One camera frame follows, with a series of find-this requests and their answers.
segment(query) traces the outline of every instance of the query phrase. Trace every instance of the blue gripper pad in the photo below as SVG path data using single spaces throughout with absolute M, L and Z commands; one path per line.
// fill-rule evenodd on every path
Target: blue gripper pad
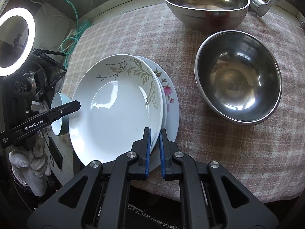
M 149 174 L 150 141 L 151 141 L 151 129 L 149 129 L 147 149 L 146 149 L 145 179 L 148 179 L 148 174 Z
M 161 174 L 162 178 L 165 179 L 165 156 L 164 156 L 164 148 L 163 148 L 163 140 L 162 140 L 162 134 L 160 132 L 159 134 L 159 150 L 160 150 L 160 166 L 161 166 Z

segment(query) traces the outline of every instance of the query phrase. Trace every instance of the stack of plates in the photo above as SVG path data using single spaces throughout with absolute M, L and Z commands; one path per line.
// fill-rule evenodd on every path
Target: stack of plates
M 149 127 L 151 171 L 160 164 L 159 150 L 153 151 L 160 129 L 167 129 L 169 140 L 176 138 L 176 92 L 167 74 L 149 59 L 114 55 L 99 61 L 84 75 L 72 100 L 81 107 L 69 116 L 69 133 L 84 165 L 115 160 Z

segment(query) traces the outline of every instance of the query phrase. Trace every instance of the faucet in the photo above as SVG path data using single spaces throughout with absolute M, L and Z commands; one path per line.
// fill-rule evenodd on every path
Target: faucet
M 279 0 L 269 0 L 268 2 L 264 2 L 263 0 L 250 0 L 250 8 L 259 17 L 262 17 L 278 1 Z

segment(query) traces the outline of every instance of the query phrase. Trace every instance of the tablecloth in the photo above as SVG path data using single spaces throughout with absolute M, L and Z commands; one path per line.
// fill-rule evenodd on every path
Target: tablecloth
M 279 106 L 261 124 L 232 124 L 203 101 L 194 78 L 194 61 L 208 35 L 184 26 L 164 3 L 87 29 L 71 56 L 62 93 L 72 98 L 86 71 L 107 56 L 147 57 L 175 85 L 180 105 L 176 143 L 181 151 L 201 162 L 219 161 L 262 202 L 294 198 L 305 188 L 305 31 L 270 12 L 264 17 L 248 12 L 237 30 L 265 44 L 282 73 Z M 178 181 L 162 180 L 159 167 L 147 181 L 132 185 L 180 199 Z

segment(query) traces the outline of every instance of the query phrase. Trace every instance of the bowl rim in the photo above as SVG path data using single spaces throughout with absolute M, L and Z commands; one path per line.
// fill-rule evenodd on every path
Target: bowl rim
M 68 103 L 68 102 L 71 101 L 71 99 L 70 99 L 67 95 L 62 94 L 61 92 L 57 92 L 57 93 L 55 93 L 54 96 L 53 96 L 53 100 L 52 100 L 52 102 L 51 102 L 51 108 L 57 107 L 57 106 L 54 106 L 54 103 L 53 103 L 55 97 L 60 97 L 60 105 L 66 104 L 66 103 Z M 66 128 L 65 128 L 65 127 L 66 127 L 66 126 L 69 127 L 69 126 L 66 125 L 66 124 L 63 124 L 63 123 L 66 123 L 66 122 L 68 122 L 68 121 L 69 121 L 69 115 L 65 115 L 64 117 L 60 117 L 58 120 L 53 121 L 52 124 L 51 124 L 51 128 L 52 128 L 53 133 L 54 133 L 56 136 L 63 135 L 63 132 L 65 132 L 64 134 L 66 134 L 66 130 L 65 130 Z
M 242 8 L 236 8 L 236 9 L 228 9 L 228 10 L 214 10 L 214 9 L 204 9 L 204 8 L 191 8 L 191 7 L 184 7 L 184 6 L 180 6 L 177 4 L 174 4 L 168 0 L 165 0 L 167 3 L 175 6 L 175 7 L 180 7 L 180 8 L 185 8 L 185 9 L 190 9 L 190 10 L 197 10 L 197 11 L 212 11 L 212 12 L 228 12 L 228 11 L 239 11 L 239 10 L 243 10 L 247 7 L 250 6 L 250 0 L 247 0 L 247 5 L 242 7 Z
M 251 38 L 253 38 L 254 40 L 256 40 L 258 43 L 260 43 L 267 51 L 268 53 L 271 55 L 274 63 L 275 63 L 275 67 L 277 70 L 277 76 L 280 82 L 280 89 L 279 89 L 279 94 L 278 94 L 278 98 L 277 101 L 275 103 L 275 105 L 273 106 L 273 108 L 269 111 L 269 113 L 267 115 L 265 115 L 264 117 L 258 119 L 258 120 L 254 120 L 254 121 L 241 121 L 241 120 L 236 120 L 232 117 L 229 117 L 227 115 L 225 115 L 224 113 L 220 112 L 209 100 L 209 98 L 206 96 L 201 84 L 200 84 L 200 79 L 199 79 L 199 74 L 198 74 L 198 60 L 199 60 L 199 55 L 201 53 L 202 48 L 211 40 L 214 39 L 215 37 L 217 37 L 218 35 L 221 34 L 226 34 L 226 33 L 241 33 L 244 35 L 247 35 Z M 197 87 L 199 89 L 199 92 L 201 93 L 203 99 L 205 100 L 205 102 L 210 106 L 210 108 L 212 108 L 218 115 L 220 115 L 222 118 L 224 118 L 225 120 L 235 123 L 235 124 L 239 124 L 239 125 L 256 125 L 259 124 L 263 121 L 265 121 L 266 119 L 268 119 L 276 110 L 278 104 L 280 103 L 281 100 L 281 96 L 282 96 L 282 89 L 283 89 L 283 85 L 282 85 L 282 75 L 281 75 L 281 71 L 279 68 L 279 65 L 276 61 L 276 59 L 274 58 L 273 54 L 269 51 L 269 49 L 260 41 L 258 40 L 256 37 L 252 36 L 249 33 L 245 33 L 243 31 L 238 31 L 238 30 L 225 30 L 225 31 L 220 31 L 217 33 L 212 34 L 211 36 L 209 36 L 207 39 L 205 39 L 205 41 L 201 44 L 201 46 L 199 47 L 197 54 L 196 54 L 196 59 L 195 59 L 195 65 L 194 65 L 194 73 L 195 73 L 195 80 L 196 80 L 196 84 Z

